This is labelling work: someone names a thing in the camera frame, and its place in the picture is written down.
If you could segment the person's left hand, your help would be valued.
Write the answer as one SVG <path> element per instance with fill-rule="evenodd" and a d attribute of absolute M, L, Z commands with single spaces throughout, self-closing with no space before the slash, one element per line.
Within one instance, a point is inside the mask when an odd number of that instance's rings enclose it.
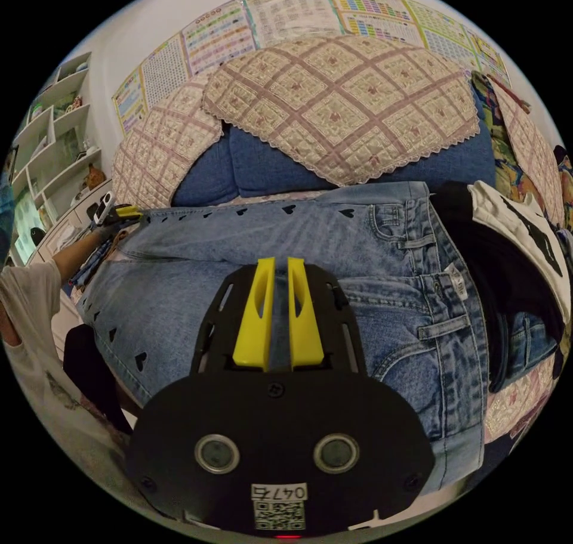
<path fill-rule="evenodd" d="M 124 228 L 121 223 L 111 225 L 95 226 L 92 230 L 96 244 L 101 245 L 108 240 L 115 238 L 115 236 Z"/>

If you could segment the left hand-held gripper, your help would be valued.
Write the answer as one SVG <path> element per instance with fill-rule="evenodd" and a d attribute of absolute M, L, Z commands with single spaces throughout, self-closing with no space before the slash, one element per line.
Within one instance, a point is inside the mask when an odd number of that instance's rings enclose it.
<path fill-rule="evenodd" d="M 99 203 L 91 205 L 87 209 L 87 215 L 91 220 L 91 229 L 95 226 L 115 224 L 120 220 L 140 220 L 143 216 L 133 205 L 116 206 L 113 198 L 102 198 Z"/>

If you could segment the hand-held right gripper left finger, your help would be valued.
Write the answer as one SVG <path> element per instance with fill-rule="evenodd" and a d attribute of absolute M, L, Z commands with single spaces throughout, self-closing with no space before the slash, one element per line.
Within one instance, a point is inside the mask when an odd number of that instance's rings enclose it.
<path fill-rule="evenodd" d="M 243 368 L 268 368 L 272 334 L 275 259 L 259 259 L 250 281 L 233 362 Z"/>

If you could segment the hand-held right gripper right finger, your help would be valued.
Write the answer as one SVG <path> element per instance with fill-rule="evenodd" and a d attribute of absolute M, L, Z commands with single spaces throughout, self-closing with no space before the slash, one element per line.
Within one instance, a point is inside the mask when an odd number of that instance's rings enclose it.
<path fill-rule="evenodd" d="M 318 366 L 324 360 L 306 265 L 288 258 L 288 320 L 291 366 Z"/>

